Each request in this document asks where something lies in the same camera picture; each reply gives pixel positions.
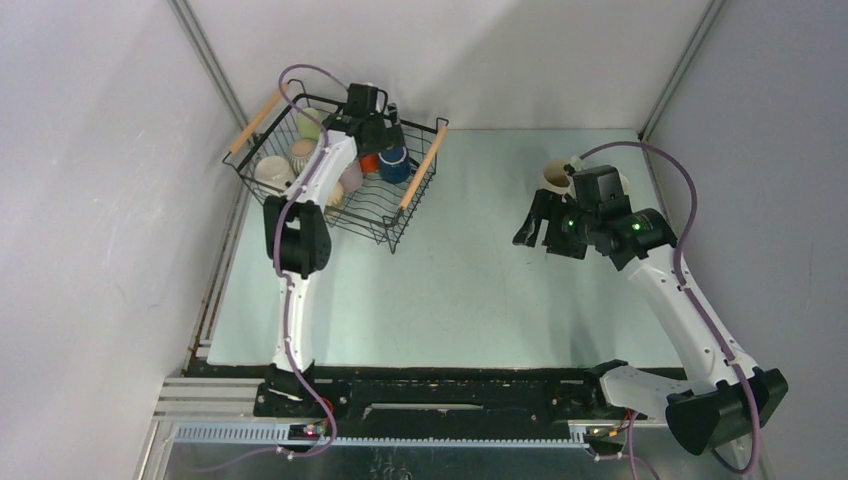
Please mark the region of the dark blue mug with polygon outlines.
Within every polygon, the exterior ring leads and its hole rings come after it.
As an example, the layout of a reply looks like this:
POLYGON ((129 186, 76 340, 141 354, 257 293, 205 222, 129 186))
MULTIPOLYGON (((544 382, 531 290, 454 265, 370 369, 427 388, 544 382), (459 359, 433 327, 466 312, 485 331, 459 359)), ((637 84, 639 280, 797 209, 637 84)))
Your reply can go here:
POLYGON ((409 154, 405 146, 380 152, 378 155, 378 174, 390 184, 400 184, 408 179, 411 172, 409 154))

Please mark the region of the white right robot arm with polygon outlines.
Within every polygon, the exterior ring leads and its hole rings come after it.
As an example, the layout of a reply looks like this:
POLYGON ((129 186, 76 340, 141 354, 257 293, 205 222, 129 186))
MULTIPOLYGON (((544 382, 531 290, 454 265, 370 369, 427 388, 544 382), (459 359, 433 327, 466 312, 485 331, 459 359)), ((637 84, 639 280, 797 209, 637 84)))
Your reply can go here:
POLYGON ((574 158, 558 174, 565 184, 535 192, 514 244, 608 258, 645 296, 686 375, 675 381, 605 362, 581 392, 585 411, 606 418, 622 407, 661 420, 693 455, 755 436, 788 393, 782 372, 763 369, 730 334, 689 272, 681 240, 657 210, 632 209, 615 167, 585 168, 574 158))

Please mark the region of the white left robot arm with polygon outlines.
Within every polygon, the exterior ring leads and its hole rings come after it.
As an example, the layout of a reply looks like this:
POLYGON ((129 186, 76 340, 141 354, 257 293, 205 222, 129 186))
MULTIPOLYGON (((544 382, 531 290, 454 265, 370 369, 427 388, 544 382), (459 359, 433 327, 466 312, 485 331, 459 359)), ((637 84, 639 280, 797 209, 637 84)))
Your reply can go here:
POLYGON ((263 204, 269 256, 280 278, 280 327, 272 363, 302 373, 314 361, 310 321, 314 278, 329 263, 332 241, 325 210, 346 170, 366 155, 403 149, 402 127, 388 95, 352 83, 344 104, 323 117, 294 106, 315 125, 318 138, 307 163, 282 193, 263 204))

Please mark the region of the floral painted ceramic mug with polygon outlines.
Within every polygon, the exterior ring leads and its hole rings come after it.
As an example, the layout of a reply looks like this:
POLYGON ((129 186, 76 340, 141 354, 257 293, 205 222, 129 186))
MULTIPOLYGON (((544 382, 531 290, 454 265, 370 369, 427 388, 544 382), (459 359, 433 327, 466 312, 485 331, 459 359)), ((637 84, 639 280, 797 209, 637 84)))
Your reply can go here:
POLYGON ((571 159, 551 159, 543 167, 541 188, 559 195, 568 194, 574 197, 575 190, 571 177, 571 167, 571 159))

